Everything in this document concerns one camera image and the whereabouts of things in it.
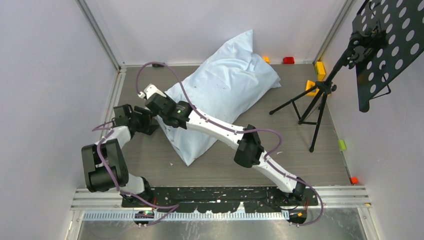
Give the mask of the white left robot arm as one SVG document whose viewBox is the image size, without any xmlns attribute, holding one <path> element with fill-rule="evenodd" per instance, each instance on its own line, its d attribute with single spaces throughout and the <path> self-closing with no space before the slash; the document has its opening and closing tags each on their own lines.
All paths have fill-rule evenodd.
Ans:
<svg viewBox="0 0 424 240">
<path fill-rule="evenodd" d="M 129 172 L 122 149 L 136 133 L 150 136 L 159 126 L 153 123 L 153 113 L 139 106 L 116 106 L 113 113 L 110 121 L 94 128 L 106 134 L 81 149 L 86 188 L 91 193 L 115 189 L 125 200 L 148 207 L 154 199 L 150 184 Z"/>
</svg>

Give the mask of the light blue pillowcase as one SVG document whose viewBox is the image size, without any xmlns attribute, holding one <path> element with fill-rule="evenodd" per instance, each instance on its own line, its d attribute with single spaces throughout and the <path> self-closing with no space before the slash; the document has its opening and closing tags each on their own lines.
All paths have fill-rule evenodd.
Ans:
<svg viewBox="0 0 424 240">
<path fill-rule="evenodd" d="M 281 87 L 277 72 L 253 52 L 253 30 L 226 41 L 181 84 L 165 91 L 204 113 L 232 124 L 270 89 Z"/>
</svg>

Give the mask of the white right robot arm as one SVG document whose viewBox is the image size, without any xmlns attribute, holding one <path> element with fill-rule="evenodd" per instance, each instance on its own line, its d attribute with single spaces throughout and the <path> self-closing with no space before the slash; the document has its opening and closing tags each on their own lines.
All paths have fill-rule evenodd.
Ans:
<svg viewBox="0 0 424 240">
<path fill-rule="evenodd" d="M 234 161 L 269 178 L 291 205 L 299 205 L 306 197 L 305 182 L 272 159 L 261 144 L 261 129 L 253 125 L 233 125 L 212 117 L 186 101 L 173 101 L 155 85 L 149 84 L 137 93 L 153 116 L 176 129 L 196 131 L 211 136 L 235 150 Z"/>
</svg>

